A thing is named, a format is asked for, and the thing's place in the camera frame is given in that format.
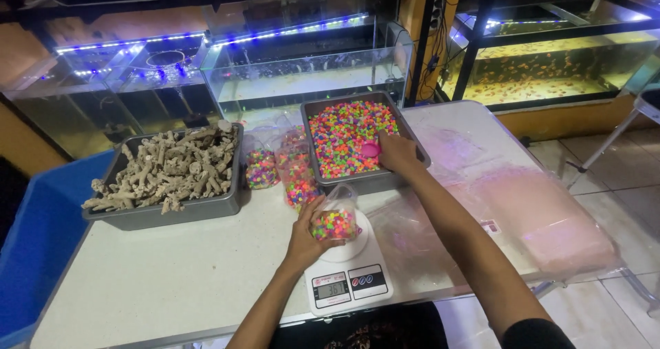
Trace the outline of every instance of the black shirt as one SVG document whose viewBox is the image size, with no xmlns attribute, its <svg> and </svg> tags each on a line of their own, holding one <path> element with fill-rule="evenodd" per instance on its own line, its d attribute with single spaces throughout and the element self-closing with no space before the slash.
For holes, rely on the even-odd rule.
<svg viewBox="0 0 660 349">
<path fill-rule="evenodd" d="M 392 305 L 279 328 L 271 349 L 449 349 L 440 314 L 433 303 Z M 526 319 L 511 326 L 503 349 L 575 349 L 561 328 L 545 319 Z"/>
</svg>

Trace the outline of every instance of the pink plastic sheet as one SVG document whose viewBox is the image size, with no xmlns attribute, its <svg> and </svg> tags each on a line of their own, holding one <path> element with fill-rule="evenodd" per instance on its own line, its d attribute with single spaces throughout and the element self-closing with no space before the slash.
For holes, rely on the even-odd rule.
<svg viewBox="0 0 660 349">
<path fill-rule="evenodd" d="M 420 126 L 415 132 L 433 160 L 433 177 L 491 235 L 527 282 L 566 281 L 623 266 L 614 241 L 553 173 L 494 159 L 456 131 Z M 411 191 L 367 217 L 391 272 L 423 283 L 441 284 L 447 277 L 454 286 L 464 283 Z"/>
</svg>

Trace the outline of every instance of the person's left hand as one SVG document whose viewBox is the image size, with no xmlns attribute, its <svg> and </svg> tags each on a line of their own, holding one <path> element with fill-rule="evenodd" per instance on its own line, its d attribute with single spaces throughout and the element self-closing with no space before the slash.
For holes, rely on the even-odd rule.
<svg viewBox="0 0 660 349">
<path fill-rule="evenodd" d="M 346 244 L 344 239 L 318 241 L 309 232 L 311 217 L 325 198 L 324 195 L 318 196 L 315 200 L 302 206 L 298 221 L 293 223 L 289 247 L 286 251 L 285 260 L 282 261 L 282 265 L 286 268 L 302 273 L 318 260 L 327 249 Z"/>
</svg>

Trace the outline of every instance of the hand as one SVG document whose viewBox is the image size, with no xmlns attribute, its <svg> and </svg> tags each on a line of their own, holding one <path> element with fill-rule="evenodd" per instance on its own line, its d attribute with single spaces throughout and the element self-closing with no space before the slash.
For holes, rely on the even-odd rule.
<svg viewBox="0 0 660 349">
<path fill-rule="evenodd" d="M 381 153 L 378 161 L 384 168 L 404 177 L 419 168 L 424 168 L 417 159 L 417 144 L 399 135 L 390 135 L 385 130 L 378 132 Z"/>
<path fill-rule="evenodd" d="M 321 195 L 302 206 L 298 221 L 293 223 L 291 241 L 289 241 L 289 247 L 286 251 L 285 260 L 282 261 L 282 266 L 302 273 L 318 260 L 327 249 L 346 244 L 343 239 L 318 241 L 309 232 L 311 217 L 324 199 L 326 199 L 326 196 Z"/>
</svg>

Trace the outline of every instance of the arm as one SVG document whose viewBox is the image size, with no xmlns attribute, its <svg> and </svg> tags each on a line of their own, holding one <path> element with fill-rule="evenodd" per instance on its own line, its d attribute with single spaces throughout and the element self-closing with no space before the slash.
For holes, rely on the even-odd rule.
<svg viewBox="0 0 660 349">
<path fill-rule="evenodd" d="M 381 131 L 380 163 L 412 186 L 442 244 L 479 300 L 500 342 L 514 323 L 550 320 L 514 266 L 481 225 L 417 160 L 415 143 Z"/>
<path fill-rule="evenodd" d="M 293 224 L 285 260 L 238 326 L 227 349 L 268 348 L 289 295 L 305 269 L 330 247 L 344 244 L 343 240 L 317 241 L 309 233 L 312 213 L 324 198 L 325 196 L 320 196 L 302 207 L 298 221 Z"/>
</svg>

